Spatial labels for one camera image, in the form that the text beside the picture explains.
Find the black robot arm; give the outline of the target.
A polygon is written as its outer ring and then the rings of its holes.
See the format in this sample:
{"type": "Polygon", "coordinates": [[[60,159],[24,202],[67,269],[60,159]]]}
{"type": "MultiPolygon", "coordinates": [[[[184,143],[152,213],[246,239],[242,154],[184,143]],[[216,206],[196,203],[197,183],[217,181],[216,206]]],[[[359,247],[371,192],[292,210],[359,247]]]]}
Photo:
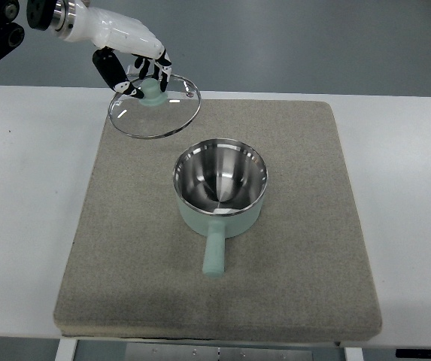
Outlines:
{"type": "MultiPolygon", "coordinates": [[[[33,29],[46,30],[50,26],[62,25],[65,1],[28,1],[26,18],[33,29]]],[[[20,13],[18,1],[0,1],[0,60],[19,47],[25,37],[24,28],[15,22],[20,13]]]]}

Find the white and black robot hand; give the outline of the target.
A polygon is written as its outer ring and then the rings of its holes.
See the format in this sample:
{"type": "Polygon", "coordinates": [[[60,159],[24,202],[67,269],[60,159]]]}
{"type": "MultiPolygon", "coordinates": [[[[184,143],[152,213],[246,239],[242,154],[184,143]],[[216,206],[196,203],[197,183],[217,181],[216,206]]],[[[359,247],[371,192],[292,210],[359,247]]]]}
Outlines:
{"type": "Polygon", "coordinates": [[[152,78],[159,81],[160,91],[165,92],[171,60],[162,42],[141,21],[92,8],[87,1],[56,1],[50,27],[64,41],[90,41],[96,47],[93,64],[114,92],[144,98],[143,91],[129,81],[117,51],[135,57],[134,67],[141,79],[153,67],[152,78]]]}

